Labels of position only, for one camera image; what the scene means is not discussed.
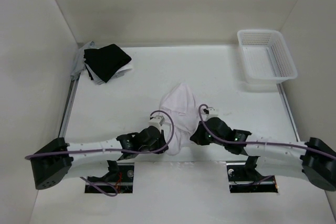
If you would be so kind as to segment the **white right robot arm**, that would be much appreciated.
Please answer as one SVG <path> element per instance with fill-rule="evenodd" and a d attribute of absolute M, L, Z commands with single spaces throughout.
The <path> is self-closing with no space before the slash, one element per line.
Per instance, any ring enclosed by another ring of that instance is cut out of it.
<path fill-rule="evenodd" d="M 217 144 L 235 155 L 244 155 L 243 165 L 228 168 L 229 181 L 254 185 L 273 176 L 306 180 L 335 191 L 335 151 L 312 137 L 308 142 L 277 143 L 249 131 L 232 130 L 217 117 L 199 122 L 190 140 L 197 145 Z"/>

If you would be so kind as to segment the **white tank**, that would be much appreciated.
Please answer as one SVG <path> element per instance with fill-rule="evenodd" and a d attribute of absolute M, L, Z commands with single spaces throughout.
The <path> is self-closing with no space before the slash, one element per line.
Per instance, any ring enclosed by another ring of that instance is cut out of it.
<path fill-rule="evenodd" d="M 195 95 L 186 83 L 180 83 L 163 96 L 159 109 L 169 114 L 174 123 L 174 134 L 166 153 L 175 156 L 181 148 L 191 144 L 190 137 L 198 126 Z"/>
<path fill-rule="evenodd" d="M 97 76 L 97 74 L 94 73 L 94 71 L 87 65 L 85 64 L 86 70 L 88 72 L 88 75 L 90 79 L 96 84 L 96 85 L 101 85 L 106 82 L 104 82 L 100 77 Z M 127 72 L 131 71 L 133 69 L 133 65 L 128 63 L 125 66 L 121 67 L 110 79 L 116 79 L 121 76 L 124 76 Z"/>

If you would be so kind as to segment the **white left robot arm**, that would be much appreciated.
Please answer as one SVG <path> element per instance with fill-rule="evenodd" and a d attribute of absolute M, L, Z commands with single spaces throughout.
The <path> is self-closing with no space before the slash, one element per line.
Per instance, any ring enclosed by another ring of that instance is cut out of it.
<path fill-rule="evenodd" d="M 100 176 L 113 181 L 118 175 L 118 161 L 162 154 L 169 149 L 168 144 L 163 130 L 149 126 L 102 142 L 69 143 L 59 137 L 26 159 L 31 163 L 35 188 L 44 190 L 72 177 Z"/>

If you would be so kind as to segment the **folded grey tank top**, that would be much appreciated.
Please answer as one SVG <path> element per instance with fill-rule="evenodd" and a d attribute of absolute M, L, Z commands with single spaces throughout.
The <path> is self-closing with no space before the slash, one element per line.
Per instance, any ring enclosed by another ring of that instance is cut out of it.
<path fill-rule="evenodd" d="M 84 44 L 81 48 L 79 48 L 76 52 L 74 60 L 72 62 L 72 68 L 70 73 L 70 80 L 75 81 L 79 78 L 81 72 L 85 69 L 85 60 L 84 54 L 86 49 L 95 49 L 95 42 L 90 41 Z"/>

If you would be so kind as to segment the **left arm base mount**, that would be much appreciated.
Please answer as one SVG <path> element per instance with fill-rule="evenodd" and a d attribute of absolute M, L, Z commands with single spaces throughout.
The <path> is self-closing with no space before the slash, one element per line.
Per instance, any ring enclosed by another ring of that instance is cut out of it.
<path fill-rule="evenodd" d="M 117 163 L 108 161 L 108 172 L 103 176 L 87 177 L 85 182 L 86 194 L 132 194 L 134 181 L 134 163 Z"/>

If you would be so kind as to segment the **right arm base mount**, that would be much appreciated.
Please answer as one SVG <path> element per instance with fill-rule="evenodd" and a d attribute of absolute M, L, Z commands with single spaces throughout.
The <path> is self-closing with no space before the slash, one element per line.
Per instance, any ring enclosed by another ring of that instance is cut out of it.
<path fill-rule="evenodd" d="M 256 171 L 258 157 L 226 163 L 230 193 L 278 193 L 275 176 L 263 176 Z"/>

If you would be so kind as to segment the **white plastic basket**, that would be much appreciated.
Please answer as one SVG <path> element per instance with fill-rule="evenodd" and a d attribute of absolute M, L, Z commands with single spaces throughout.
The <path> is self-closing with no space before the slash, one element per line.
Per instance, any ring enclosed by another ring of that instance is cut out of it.
<path fill-rule="evenodd" d="M 281 32 L 243 29 L 237 32 L 237 38 L 248 83 L 280 84 L 297 78 L 297 68 Z"/>

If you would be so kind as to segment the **folded white tank top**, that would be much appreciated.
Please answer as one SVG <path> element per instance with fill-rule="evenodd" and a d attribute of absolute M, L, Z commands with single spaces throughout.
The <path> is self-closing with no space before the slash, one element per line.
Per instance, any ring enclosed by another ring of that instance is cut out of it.
<path fill-rule="evenodd" d="M 86 70 L 88 72 L 88 75 L 90 79 L 96 84 L 96 85 L 101 85 L 106 82 L 104 82 L 100 77 L 97 76 L 97 74 L 94 73 L 94 71 L 87 65 L 85 64 Z M 124 76 L 127 72 L 131 71 L 133 69 L 133 65 L 128 63 L 125 66 L 121 67 L 110 79 L 116 79 L 121 76 Z"/>

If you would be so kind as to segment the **folded black tank top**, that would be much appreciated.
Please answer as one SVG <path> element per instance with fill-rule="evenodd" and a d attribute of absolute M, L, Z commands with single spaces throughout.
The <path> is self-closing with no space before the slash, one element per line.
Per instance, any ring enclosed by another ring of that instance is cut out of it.
<path fill-rule="evenodd" d="M 83 58 L 90 79 L 97 84 L 107 83 L 122 67 L 132 60 L 116 44 L 99 49 L 85 49 Z"/>

